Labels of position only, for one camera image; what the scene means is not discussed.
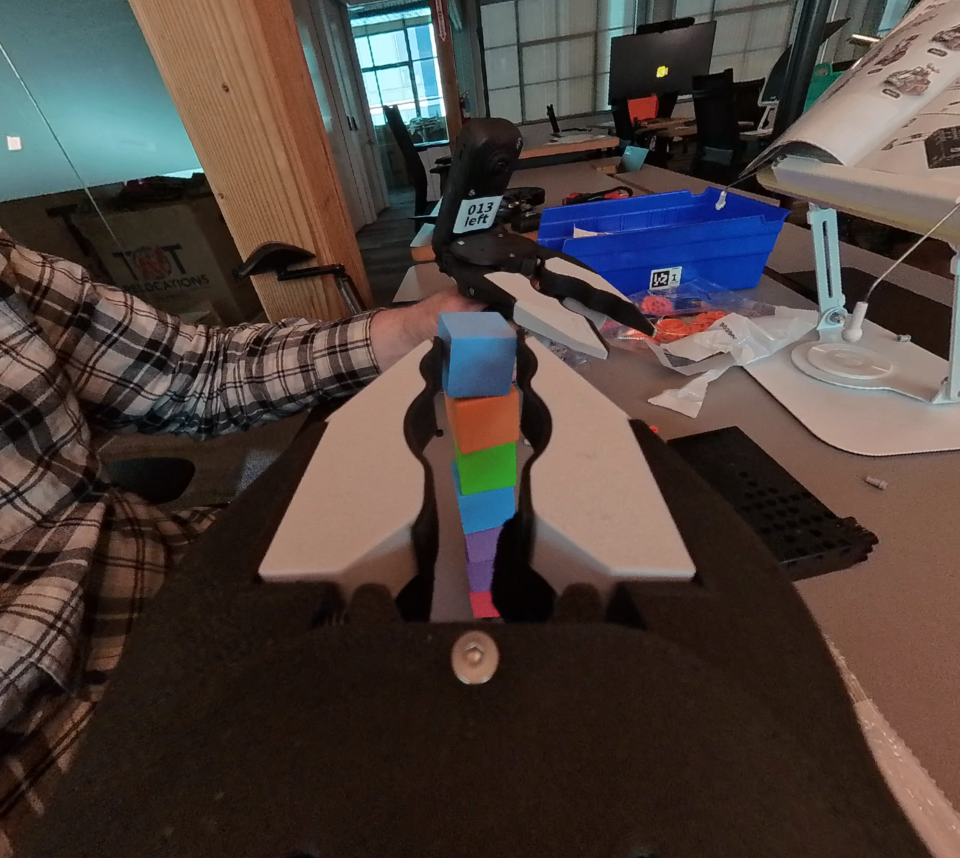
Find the tan round table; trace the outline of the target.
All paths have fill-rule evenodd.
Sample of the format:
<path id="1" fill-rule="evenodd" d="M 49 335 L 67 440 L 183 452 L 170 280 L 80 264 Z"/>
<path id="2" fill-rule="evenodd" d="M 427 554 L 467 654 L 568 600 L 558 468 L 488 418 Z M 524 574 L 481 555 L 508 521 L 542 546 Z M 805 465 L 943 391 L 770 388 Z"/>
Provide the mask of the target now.
<path id="1" fill-rule="evenodd" d="M 956 179 L 855 168 L 794 155 L 761 168 L 756 178 L 769 191 L 917 234 L 931 230 L 952 212 L 932 237 L 955 247 L 959 244 Z"/>

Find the green foam cube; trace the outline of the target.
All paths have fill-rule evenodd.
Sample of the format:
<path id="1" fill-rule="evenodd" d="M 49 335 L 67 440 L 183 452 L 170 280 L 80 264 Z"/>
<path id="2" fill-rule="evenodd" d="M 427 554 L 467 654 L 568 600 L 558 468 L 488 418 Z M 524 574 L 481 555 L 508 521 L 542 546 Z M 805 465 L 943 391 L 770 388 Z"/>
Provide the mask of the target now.
<path id="1" fill-rule="evenodd" d="M 515 442 L 464 453 L 454 442 L 454 463 L 459 493 L 464 496 L 512 489 L 518 480 Z"/>

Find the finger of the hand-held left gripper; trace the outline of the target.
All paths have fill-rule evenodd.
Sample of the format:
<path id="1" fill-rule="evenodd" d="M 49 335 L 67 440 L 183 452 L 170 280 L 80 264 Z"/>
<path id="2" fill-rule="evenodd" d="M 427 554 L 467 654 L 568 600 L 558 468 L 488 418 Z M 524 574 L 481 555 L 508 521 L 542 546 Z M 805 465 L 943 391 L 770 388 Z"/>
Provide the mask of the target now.
<path id="1" fill-rule="evenodd" d="M 540 262 L 538 288 L 547 297 L 560 301 L 568 310 L 601 316 L 645 336 L 654 337 L 651 319 L 621 291 L 591 268 L 568 256 L 551 256 Z"/>
<path id="2" fill-rule="evenodd" d="M 588 357 L 607 359 L 609 349 L 586 316 L 543 294 L 521 274 L 494 271 L 486 282 L 512 299 L 511 318 L 520 328 Z"/>

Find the black perforated control box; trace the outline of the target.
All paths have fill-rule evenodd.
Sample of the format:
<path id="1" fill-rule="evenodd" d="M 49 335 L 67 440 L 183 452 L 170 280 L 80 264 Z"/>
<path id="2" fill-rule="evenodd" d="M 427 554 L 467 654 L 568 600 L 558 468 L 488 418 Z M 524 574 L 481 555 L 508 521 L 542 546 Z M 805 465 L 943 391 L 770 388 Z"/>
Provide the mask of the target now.
<path id="1" fill-rule="evenodd" d="M 870 529 L 831 511 L 737 427 L 668 444 L 731 505 L 795 583 L 863 564 L 879 545 Z"/>

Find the white plastic pouch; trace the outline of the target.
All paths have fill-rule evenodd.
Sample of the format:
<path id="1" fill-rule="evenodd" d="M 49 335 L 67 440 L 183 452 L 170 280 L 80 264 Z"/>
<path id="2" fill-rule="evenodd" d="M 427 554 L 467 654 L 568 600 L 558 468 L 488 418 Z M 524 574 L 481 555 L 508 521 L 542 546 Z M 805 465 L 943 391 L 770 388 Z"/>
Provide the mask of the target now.
<path id="1" fill-rule="evenodd" d="M 726 372 L 766 359 L 814 330 L 812 313 L 777 307 L 773 314 L 723 315 L 706 330 L 652 346 L 661 365 L 686 381 L 649 404 L 690 419 L 698 417 L 708 387 Z"/>

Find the instruction booklet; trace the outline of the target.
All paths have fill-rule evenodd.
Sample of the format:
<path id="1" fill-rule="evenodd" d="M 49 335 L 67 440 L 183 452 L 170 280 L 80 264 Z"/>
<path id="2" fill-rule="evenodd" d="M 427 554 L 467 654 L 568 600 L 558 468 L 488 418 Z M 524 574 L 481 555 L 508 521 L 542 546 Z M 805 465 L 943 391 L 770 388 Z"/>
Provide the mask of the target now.
<path id="1" fill-rule="evenodd" d="M 749 166 L 785 156 L 958 181 L 959 0 L 922 0 Z"/>

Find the brown printed cardboard carton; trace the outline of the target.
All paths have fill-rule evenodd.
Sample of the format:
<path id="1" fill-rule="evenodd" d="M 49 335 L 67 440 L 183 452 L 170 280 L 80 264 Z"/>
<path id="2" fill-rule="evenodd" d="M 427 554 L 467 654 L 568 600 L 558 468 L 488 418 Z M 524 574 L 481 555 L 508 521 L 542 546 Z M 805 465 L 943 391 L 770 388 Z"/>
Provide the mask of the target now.
<path id="1" fill-rule="evenodd" d="M 223 324 L 262 315 L 254 286 L 202 172 L 151 176 L 49 195 L 43 208 L 95 272 L 173 313 L 210 310 Z"/>

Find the orange foam cube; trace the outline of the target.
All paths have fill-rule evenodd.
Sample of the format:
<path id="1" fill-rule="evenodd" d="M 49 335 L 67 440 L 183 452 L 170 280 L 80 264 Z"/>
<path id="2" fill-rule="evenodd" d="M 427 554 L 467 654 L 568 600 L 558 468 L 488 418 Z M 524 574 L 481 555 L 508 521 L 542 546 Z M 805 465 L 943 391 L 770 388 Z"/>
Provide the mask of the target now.
<path id="1" fill-rule="evenodd" d="M 513 386 L 509 393 L 488 397 L 443 397 L 458 452 L 473 454 L 506 444 L 515 444 L 521 434 L 521 396 Z"/>

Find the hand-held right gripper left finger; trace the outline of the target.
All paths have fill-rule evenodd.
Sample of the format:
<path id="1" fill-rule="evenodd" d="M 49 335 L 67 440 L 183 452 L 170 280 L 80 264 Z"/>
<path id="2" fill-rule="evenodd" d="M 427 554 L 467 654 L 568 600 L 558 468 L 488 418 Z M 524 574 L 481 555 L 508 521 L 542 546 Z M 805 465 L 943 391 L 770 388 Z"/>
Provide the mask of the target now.
<path id="1" fill-rule="evenodd" d="M 433 581 L 438 512 L 426 445 L 443 346 L 426 340 L 328 420 L 259 568 L 266 583 Z"/>

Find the large wooden pillar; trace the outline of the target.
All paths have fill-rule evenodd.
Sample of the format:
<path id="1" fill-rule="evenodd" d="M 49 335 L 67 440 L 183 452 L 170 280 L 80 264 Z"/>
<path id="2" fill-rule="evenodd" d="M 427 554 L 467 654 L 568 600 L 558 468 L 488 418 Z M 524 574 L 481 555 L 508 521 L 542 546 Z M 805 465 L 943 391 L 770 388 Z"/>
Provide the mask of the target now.
<path id="1" fill-rule="evenodd" d="M 290 0 L 128 0 L 243 259 L 278 242 L 366 271 Z"/>

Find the white metal stand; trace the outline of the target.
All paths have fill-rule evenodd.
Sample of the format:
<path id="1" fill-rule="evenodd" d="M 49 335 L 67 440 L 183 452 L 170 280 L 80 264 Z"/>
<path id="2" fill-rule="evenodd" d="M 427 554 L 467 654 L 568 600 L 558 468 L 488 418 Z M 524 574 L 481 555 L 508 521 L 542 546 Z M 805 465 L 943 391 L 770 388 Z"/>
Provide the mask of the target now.
<path id="1" fill-rule="evenodd" d="M 745 366 L 819 440 L 866 457 L 959 448 L 959 285 L 954 277 L 949 354 L 942 359 L 865 319 L 847 342 L 851 312 L 841 281 L 837 214 L 809 204 L 819 311 L 814 330 Z"/>

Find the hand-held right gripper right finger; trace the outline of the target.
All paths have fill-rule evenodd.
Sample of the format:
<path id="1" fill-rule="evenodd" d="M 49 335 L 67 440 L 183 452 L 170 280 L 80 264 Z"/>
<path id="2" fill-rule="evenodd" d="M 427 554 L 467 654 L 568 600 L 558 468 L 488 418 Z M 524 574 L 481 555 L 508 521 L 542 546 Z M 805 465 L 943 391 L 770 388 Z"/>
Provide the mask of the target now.
<path id="1" fill-rule="evenodd" d="M 546 583 L 688 583 L 695 564 L 630 416 L 535 338 L 516 377 L 523 435 L 515 551 Z"/>

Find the blue foam cube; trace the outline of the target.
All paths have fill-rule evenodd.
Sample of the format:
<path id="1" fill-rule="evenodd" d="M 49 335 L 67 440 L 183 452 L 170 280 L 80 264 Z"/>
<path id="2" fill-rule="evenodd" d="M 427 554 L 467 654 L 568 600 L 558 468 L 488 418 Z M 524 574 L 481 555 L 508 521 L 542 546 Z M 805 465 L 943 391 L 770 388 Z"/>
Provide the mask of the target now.
<path id="1" fill-rule="evenodd" d="M 449 398 L 508 396 L 518 335 L 499 312 L 441 312 L 442 385 Z"/>
<path id="2" fill-rule="evenodd" d="M 457 506 L 465 535 L 500 529 L 516 513 L 514 487 L 502 487 L 472 494 L 456 490 Z"/>

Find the black office chair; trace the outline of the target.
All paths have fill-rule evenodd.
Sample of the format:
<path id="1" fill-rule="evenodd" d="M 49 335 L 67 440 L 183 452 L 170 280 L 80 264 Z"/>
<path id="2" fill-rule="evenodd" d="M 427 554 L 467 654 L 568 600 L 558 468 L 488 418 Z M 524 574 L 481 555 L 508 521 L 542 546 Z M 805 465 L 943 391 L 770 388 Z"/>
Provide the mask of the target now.
<path id="1" fill-rule="evenodd" d="M 436 203 L 428 199 L 428 179 L 425 164 L 413 137 L 396 105 L 384 105 L 384 116 L 403 159 L 406 174 L 414 189 L 414 225 L 420 230 L 431 215 Z"/>
<path id="2" fill-rule="evenodd" d="M 717 184 L 738 170 L 744 142 L 736 108 L 732 68 L 692 78 L 692 103 L 697 129 L 697 147 L 691 175 Z"/>

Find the black steel pillar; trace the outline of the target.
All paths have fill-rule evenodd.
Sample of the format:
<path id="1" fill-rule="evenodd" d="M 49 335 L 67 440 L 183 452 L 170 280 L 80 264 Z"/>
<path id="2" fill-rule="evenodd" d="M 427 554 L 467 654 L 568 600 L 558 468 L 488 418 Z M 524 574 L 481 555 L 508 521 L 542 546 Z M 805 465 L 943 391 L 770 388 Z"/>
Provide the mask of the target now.
<path id="1" fill-rule="evenodd" d="M 832 0 L 802 0 L 775 119 L 777 134 L 791 127 L 803 112 L 831 4 Z"/>

